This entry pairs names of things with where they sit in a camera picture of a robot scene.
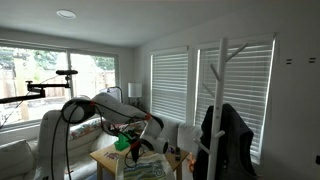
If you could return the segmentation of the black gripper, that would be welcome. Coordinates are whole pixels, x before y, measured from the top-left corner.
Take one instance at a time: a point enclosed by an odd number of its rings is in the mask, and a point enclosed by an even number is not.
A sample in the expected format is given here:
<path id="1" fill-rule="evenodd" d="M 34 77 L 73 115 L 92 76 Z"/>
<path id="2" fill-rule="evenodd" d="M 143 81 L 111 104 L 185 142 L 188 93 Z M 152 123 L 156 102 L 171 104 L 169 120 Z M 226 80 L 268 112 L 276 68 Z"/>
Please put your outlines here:
<path id="1" fill-rule="evenodd" d="M 136 141 L 130 145 L 130 150 L 131 150 L 131 156 L 132 160 L 134 162 L 137 162 L 139 158 L 139 150 L 140 150 L 141 144 L 139 141 Z"/>

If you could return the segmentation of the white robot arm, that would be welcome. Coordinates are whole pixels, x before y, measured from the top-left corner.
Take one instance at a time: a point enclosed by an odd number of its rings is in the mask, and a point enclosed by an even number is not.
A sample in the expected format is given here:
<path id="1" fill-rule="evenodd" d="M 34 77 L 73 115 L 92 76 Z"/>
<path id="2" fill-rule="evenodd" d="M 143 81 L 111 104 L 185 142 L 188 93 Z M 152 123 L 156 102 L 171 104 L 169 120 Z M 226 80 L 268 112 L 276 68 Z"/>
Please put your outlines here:
<path id="1" fill-rule="evenodd" d="M 126 105 L 108 93 L 99 93 L 92 99 L 75 97 L 67 101 L 61 110 L 46 112 L 40 124 L 38 137 L 38 162 L 34 180 L 64 180 L 68 150 L 69 126 L 80 124 L 99 115 L 108 123 L 125 124 L 131 120 L 147 121 L 140 138 L 131 143 L 164 154 L 168 142 L 159 135 L 164 128 L 163 121 L 149 113 Z"/>

